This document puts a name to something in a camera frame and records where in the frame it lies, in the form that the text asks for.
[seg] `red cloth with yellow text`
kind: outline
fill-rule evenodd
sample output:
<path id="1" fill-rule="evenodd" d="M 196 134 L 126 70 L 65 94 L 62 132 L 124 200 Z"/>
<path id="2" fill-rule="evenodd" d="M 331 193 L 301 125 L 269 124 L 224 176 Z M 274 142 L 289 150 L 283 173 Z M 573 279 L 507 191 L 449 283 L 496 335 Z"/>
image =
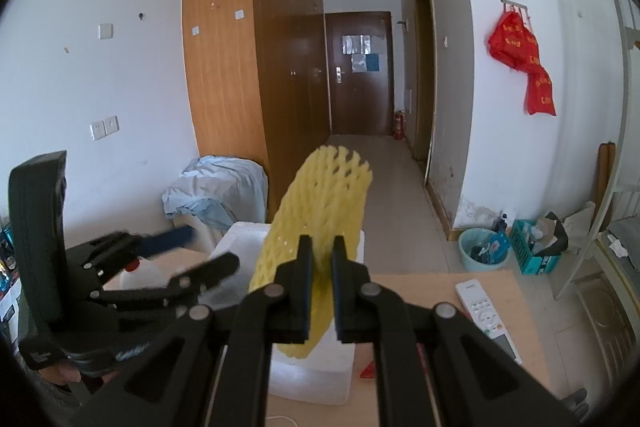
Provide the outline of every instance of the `red cloth with yellow text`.
<path id="1" fill-rule="evenodd" d="M 525 107 L 529 114 L 556 115 L 551 79 L 540 65 L 536 36 L 516 11 L 506 11 L 489 37 L 489 54 L 508 67 L 529 75 Z"/>

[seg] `white cable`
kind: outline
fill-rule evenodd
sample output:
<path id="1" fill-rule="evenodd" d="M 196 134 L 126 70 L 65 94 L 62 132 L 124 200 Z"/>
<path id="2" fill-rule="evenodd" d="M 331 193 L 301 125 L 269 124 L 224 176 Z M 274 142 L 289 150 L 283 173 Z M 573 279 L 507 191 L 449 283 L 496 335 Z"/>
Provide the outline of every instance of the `white cable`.
<path id="1" fill-rule="evenodd" d="M 267 419 L 267 420 L 277 420 L 277 419 L 289 420 L 291 423 L 293 423 L 293 425 L 295 425 L 296 427 L 299 427 L 298 423 L 293 418 L 289 418 L 288 416 L 267 416 L 267 418 L 265 418 L 265 419 Z"/>

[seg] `hook rack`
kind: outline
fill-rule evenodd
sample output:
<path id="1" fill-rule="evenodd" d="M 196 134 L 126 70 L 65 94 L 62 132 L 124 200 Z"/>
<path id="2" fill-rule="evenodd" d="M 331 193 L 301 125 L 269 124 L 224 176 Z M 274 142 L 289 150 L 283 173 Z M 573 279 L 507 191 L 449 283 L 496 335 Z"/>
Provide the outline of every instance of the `hook rack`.
<path id="1" fill-rule="evenodd" d="M 527 22 L 529 23 L 529 30 L 533 31 L 533 26 L 531 25 L 531 17 L 529 17 L 529 8 L 525 4 L 520 4 L 519 2 L 510 1 L 510 0 L 500 0 L 502 3 L 502 7 L 504 10 L 507 9 L 507 6 L 511 6 L 514 8 L 514 11 L 520 12 L 520 16 L 524 20 L 524 15 L 527 16 Z"/>

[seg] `fire extinguisher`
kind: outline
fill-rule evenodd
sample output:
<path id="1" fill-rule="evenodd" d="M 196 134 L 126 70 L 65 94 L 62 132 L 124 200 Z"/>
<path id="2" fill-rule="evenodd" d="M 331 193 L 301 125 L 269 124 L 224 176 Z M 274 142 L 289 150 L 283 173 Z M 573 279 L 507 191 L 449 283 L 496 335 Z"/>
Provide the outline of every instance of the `fire extinguisher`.
<path id="1" fill-rule="evenodd" d="M 396 125 L 394 127 L 394 138 L 396 140 L 404 139 L 404 112 L 396 111 Z"/>

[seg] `baseboard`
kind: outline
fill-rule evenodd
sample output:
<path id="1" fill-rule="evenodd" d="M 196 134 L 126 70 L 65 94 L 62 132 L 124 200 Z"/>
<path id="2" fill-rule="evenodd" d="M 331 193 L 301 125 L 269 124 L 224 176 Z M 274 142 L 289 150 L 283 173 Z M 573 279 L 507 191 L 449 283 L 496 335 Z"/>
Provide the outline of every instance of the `baseboard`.
<path id="1" fill-rule="evenodd" d="M 436 211 L 436 215 L 442 224 L 442 229 L 444 230 L 444 235 L 447 238 L 447 241 L 457 241 L 460 237 L 460 234 L 464 232 L 463 229 L 452 229 L 451 223 L 449 219 L 447 219 L 447 214 L 444 211 L 444 206 L 442 206 L 442 202 L 440 201 L 440 197 L 436 194 L 436 191 L 433 190 L 431 184 L 427 182 L 427 192 L 429 193 L 429 197 L 431 198 L 431 203 L 433 203 L 433 208 Z"/>

